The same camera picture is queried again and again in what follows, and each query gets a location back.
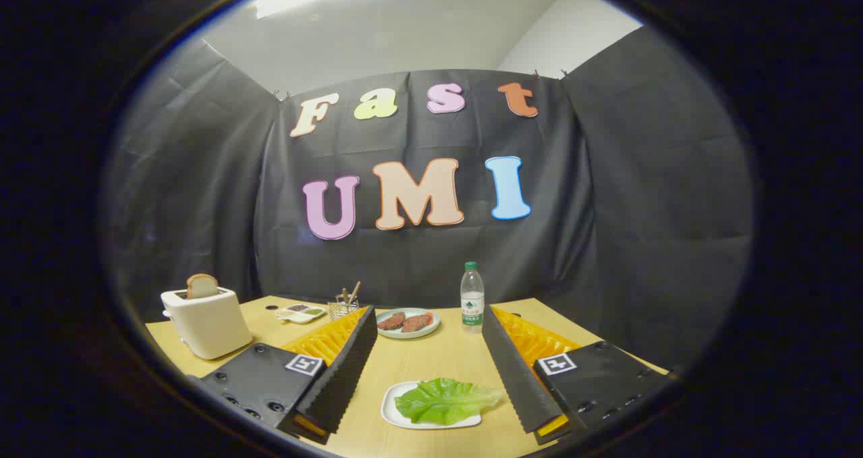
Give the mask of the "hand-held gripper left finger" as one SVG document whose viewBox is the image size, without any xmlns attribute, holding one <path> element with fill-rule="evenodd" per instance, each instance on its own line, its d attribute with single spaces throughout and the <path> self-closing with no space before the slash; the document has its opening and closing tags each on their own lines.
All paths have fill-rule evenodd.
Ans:
<svg viewBox="0 0 863 458">
<path fill-rule="evenodd" d="M 200 379 L 255 422 L 321 445 L 336 433 L 378 336 L 366 306 L 283 347 L 256 343 Z"/>
</svg>

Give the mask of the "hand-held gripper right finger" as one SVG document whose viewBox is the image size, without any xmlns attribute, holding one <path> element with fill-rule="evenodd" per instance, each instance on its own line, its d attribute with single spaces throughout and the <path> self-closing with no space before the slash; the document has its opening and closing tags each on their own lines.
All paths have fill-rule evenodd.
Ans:
<svg viewBox="0 0 863 458">
<path fill-rule="evenodd" d="M 501 308 L 485 310 L 483 339 L 523 430 L 540 445 L 606 428 L 669 384 L 616 345 L 577 345 Z"/>
</svg>

